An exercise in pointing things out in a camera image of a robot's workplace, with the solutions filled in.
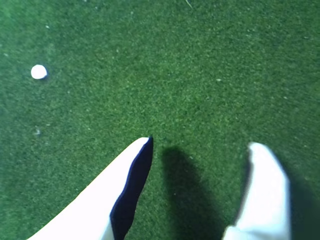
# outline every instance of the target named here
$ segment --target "putting green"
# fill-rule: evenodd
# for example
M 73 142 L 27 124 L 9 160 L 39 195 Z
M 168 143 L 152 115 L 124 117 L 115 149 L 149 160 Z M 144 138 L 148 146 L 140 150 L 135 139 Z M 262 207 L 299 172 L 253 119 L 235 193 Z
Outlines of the putting green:
M 1 2 L 0 239 L 30 237 L 149 135 L 126 239 L 221 239 L 252 141 L 289 175 L 293 239 L 318 237 L 320 2 L 188 2 Z

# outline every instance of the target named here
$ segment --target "debris speck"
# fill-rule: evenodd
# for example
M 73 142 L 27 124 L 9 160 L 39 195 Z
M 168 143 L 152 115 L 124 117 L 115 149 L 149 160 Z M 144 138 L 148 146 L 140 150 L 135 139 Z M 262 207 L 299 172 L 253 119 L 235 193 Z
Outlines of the debris speck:
M 36 136 L 40 136 L 41 135 L 41 131 L 39 128 L 36 128 L 34 135 Z

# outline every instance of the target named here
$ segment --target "grass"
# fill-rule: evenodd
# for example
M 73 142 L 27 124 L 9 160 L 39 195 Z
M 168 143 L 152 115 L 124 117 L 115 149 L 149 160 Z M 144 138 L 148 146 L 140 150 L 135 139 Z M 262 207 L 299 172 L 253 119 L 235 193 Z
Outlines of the grass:
M 149 135 L 153 164 L 126 239 L 220 239 L 240 206 L 251 141 L 290 176 L 293 238 L 316 239 L 319 7 L 2 1 L 0 239 L 30 237 Z M 35 64 L 46 81 L 31 78 Z

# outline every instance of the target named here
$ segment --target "artificial turf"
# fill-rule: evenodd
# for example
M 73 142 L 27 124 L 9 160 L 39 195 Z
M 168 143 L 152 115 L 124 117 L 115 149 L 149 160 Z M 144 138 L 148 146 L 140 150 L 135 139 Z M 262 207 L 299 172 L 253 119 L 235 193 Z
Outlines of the artificial turf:
M 189 2 L 1 1 L 1 240 L 30 237 L 150 135 L 126 239 L 221 239 L 252 141 L 290 177 L 293 239 L 318 238 L 320 2 Z

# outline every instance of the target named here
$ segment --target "white golf ball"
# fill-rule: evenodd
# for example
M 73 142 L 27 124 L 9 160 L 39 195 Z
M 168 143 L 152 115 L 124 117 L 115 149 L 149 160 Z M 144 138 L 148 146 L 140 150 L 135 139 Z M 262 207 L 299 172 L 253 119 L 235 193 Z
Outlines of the white golf ball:
M 47 74 L 46 68 L 42 65 L 34 65 L 31 69 L 31 76 L 34 79 L 44 79 Z

